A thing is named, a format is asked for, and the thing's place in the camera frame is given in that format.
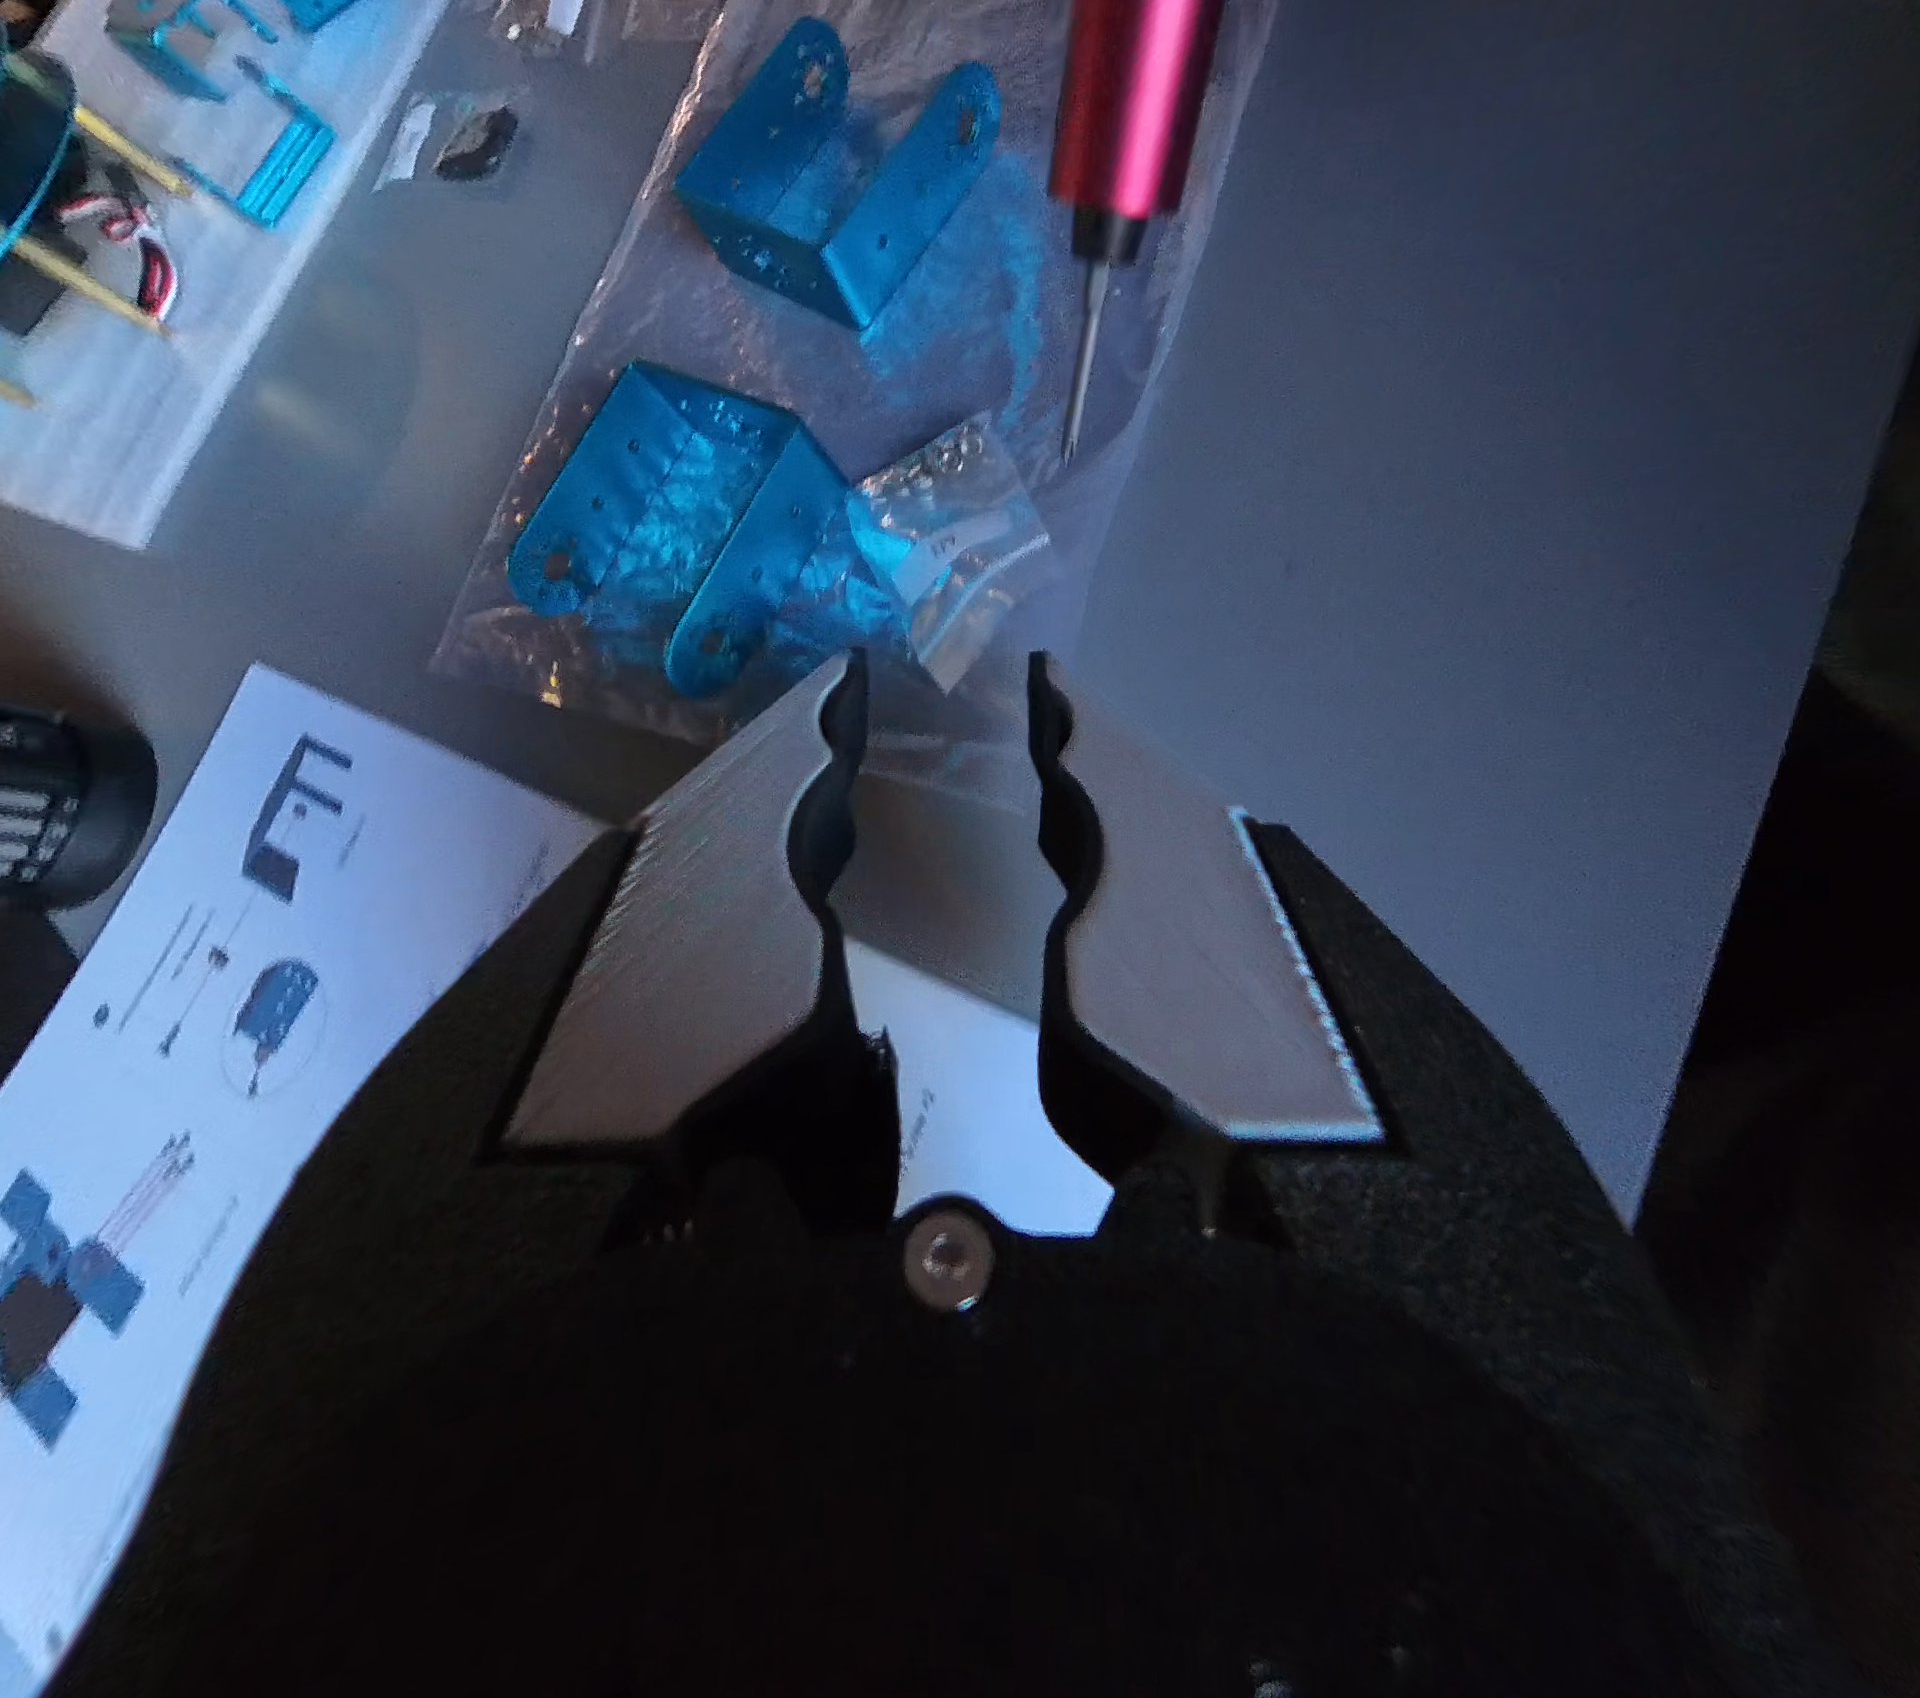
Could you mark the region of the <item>blue metal bracket with ears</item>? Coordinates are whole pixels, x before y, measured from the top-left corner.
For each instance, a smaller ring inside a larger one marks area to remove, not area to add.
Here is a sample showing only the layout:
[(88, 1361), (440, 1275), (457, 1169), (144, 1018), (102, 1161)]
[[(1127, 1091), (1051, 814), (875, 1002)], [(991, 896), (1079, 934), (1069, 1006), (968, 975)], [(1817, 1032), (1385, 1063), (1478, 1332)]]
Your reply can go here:
[(1000, 122), (997, 73), (966, 61), (882, 146), (840, 33), (808, 14), (690, 153), (675, 198), (737, 279), (865, 334), (970, 198)]

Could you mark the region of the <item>white foam board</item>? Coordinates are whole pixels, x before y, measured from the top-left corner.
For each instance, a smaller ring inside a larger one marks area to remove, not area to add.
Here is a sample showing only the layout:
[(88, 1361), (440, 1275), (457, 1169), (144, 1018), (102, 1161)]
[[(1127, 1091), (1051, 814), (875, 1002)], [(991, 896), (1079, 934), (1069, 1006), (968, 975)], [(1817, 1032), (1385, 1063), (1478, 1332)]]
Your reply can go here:
[[(109, 42), (109, 3), (59, 0), (14, 49), (60, 61), (78, 101), (160, 160), (189, 157), (236, 188), (277, 113), (174, 96)], [(303, 34), (277, 0), (245, 3), (281, 34), (247, 54), (337, 133), (284, 223), (262, 231), (201, 193), (173, 198), (83, 146), (52, 196), (59, 229), (37, 236), (166, 315), (166, 332), (5, 265), (5, 505), (125, 548), (153, 539), (454, 4), (363, 0)]]

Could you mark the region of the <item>small bag with black part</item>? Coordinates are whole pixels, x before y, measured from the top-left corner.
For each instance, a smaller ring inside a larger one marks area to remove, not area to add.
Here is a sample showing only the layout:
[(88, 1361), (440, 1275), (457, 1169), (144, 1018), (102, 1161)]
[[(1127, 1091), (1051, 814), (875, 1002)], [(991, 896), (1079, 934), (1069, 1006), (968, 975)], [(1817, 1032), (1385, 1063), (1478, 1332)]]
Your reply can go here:
[(520, 94), (500, 89), (410, 92), (396, 109), (372, 194), (420, 183), (492, 183), (517, 146), (520, 113)]

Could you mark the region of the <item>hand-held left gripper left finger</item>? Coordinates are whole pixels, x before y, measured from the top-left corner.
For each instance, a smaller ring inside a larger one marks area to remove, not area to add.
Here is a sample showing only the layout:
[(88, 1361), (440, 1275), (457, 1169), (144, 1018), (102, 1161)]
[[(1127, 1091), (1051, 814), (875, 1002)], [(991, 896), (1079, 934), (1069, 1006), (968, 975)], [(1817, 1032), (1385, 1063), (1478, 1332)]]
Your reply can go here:
[(504, 1156), (900, 1158), (835, 909), (869, 712), (869, 657), (830, 657), (638, 816)]

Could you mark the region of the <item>small clear screw bag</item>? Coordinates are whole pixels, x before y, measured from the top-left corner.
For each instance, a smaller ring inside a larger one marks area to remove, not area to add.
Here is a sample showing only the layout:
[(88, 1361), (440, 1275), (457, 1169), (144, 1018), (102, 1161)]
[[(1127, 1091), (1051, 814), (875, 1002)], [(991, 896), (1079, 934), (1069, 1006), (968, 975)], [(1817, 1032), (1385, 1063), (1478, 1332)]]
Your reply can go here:
[(945, 697), (1054, 578), (1042, 513), (985, 415), (856, 481), (848, 518), (918, 671)]

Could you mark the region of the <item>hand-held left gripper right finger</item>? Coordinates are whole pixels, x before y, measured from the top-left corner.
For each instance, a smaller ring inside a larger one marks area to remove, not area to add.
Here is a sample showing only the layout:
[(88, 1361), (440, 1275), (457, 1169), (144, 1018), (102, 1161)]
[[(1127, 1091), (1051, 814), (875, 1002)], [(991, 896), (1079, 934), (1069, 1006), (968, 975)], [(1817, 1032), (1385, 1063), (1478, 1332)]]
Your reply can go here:
[(1027, 746), (1042, 938), (1038, 1092), (1116, 1189), (1153, 1158), (1214, 1175), (1288, 1152), (1377, 1152), (1385, 1111), (1247, 810), (1033, 653)]

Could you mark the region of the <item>black cylindrical tool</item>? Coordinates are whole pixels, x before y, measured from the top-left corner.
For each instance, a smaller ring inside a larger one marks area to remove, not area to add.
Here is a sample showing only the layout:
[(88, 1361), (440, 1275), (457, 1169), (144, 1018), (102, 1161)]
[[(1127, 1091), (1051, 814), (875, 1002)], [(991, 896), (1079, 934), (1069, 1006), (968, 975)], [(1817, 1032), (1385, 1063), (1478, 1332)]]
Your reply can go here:
[(155, 818), (159, 761), (128, 725), (3, 705), (3, 906), (66, 912), (132, 867)]

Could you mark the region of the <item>toy robot arm base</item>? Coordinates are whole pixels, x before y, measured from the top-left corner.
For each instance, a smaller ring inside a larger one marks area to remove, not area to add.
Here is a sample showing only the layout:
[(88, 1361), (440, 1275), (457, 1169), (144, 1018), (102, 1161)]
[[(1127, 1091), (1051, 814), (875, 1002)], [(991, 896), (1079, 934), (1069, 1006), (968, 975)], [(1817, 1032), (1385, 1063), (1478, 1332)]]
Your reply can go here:
[(65, 297), (109, 310), (136, 330), (162, 337), (168, 315), (140, 297), (110, 289), (65, 249), (37, 231), (59, 231), (52, 198), (80, 151), (101, 151), (110, 164), (171, 198), (195, 198), (199, 187), (178, 164), (113, 127), (80, 103), (69, 67), (45, 53), (3, 44), (3, 258), (37, 273)]

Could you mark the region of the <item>large blue metal bracket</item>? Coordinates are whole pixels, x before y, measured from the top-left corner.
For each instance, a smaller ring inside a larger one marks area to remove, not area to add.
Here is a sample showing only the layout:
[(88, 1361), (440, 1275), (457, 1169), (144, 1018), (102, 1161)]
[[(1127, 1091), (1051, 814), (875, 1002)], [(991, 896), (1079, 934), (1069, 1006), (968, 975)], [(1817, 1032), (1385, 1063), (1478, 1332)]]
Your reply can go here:
[(508, 548), (487, 654), (554, 711), (699, 746), (833, 657), (917, 681), (854, 501), (799, 415), (634, 362)]

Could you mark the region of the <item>printed instruction sheet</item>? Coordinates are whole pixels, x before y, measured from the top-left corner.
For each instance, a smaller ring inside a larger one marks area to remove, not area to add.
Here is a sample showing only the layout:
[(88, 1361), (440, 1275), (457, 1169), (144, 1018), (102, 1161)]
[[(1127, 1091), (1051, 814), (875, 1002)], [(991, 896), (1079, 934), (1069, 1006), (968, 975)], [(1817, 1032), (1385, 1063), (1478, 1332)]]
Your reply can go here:
[(562, 1278), (625, 1139), (524, 1139), (519, 1076), (625, 853), (827, 741), (821, 667), (636, 837), (257, 667), (5, 1082), (5, 1526), (113, 1526), (197, 1377), (293, 1432)]

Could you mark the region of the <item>red screwdriver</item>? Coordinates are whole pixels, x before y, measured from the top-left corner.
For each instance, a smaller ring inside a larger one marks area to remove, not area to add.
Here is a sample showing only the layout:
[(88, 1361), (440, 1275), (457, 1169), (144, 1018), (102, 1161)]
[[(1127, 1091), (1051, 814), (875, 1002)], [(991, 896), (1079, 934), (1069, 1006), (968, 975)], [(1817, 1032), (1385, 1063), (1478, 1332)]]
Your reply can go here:
[(1061, 461), (1080, 448), (1099, 334), (1118, 270), (1184, 201), (1228, 0), (1070, 0), (1049, 196), (1069, 208), (1083, 276)]

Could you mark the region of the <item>small blue u bracket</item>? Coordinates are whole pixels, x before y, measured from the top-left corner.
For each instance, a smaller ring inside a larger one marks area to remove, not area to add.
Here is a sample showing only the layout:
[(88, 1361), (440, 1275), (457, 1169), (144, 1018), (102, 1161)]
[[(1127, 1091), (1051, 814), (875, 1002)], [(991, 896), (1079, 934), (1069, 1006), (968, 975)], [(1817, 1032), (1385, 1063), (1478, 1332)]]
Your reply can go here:
[(250, 41), (281, 44), (281, 33), (247, 0), (109, 0), (102, 31), (171, 94), (206, 104), (228, 103), (228, 76)]

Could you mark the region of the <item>long blue ribbed bracket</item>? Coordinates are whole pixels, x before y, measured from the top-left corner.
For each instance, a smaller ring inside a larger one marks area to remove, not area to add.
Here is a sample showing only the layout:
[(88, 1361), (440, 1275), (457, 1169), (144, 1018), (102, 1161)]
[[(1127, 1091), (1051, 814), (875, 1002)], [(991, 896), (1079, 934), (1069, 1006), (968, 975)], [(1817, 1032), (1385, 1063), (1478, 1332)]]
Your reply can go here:
[(260, 113), (262, 107), (274, 113), (274, 130), (257, 149), (259, 159), (253, 168), (233, 187), (178, 153), (168, 153), (166, 164), (192, 193), (216, 201), (259, 231), (274, 233), (306, 185), (324, 166), (337, 144), (337, 130), (259, 57), (238, 54), (234, 70), (249, 99), (236, 101), (231, 96), (224, 103), (226, 109), (231, 111), (238, 103), (243, 113)]

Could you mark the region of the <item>large clear plastic bag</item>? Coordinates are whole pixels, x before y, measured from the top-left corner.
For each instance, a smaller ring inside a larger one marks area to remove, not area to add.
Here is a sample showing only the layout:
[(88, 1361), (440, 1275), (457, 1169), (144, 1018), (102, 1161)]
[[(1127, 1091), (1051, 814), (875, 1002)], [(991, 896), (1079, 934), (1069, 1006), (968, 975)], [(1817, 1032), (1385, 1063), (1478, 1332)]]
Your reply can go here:
[[(958, 780), (993, 755), (1024, 744), (1027, 657), (1072, 643), (1092, 565), (1132, 471), (1220, 201), (1239, 122), (1282, 0), (1228, 0), (1207, 82), (1186, 205), (1153, 231), (1147, 256), (1116, 280), (1085, 432), (1070, 464), (1058, 436), (1080, 320), (1069, 253), (1069, 213), (1045, 198), (1046, 151), (1058, 101), (1070, 0), (727, 0), (709, 28), (677, 111), (640, 185), (629, 223), (579, 319), (520, 463), (451, 609), (433, 672), (540, 701), (560, 711), (645, 727), (711, 748), (759, 712), (829, 648), (875, 651), (878, 769), (897, 778)], [(821, 17), (851, 49), (856, 130), (875, 144), (900, 137), (939, 74), (983, 61), (1007, 104), (983, 185), (937, 241), (931, 258), (878, 315), (870, 337), (784, 309), (767, 289), (725, 275), (699, 254), (671, 183), (722, 103), (749, 82), (793, 20)], [(1027, 495), (1052, 534), (1024, 561), (1038, 587), (993, 633), (950, 693), (906, 659), (904, 630), (885, 630), (882, 582), (840, 575), (853, 529), (829, 530), (794, 603), (783, 607), (757, 654), (717, 709), (667, 687), (640, 630), (607, 636), (538, 630), (510, 603), (508, 553), (534, 516), (565, 455), (614, 383), (614, 369), (659, 362), (727, 389), (771, 395), (801, 415), (829, 458), (869, 477), (954, 422), (980, 422), (1013, 455)]]

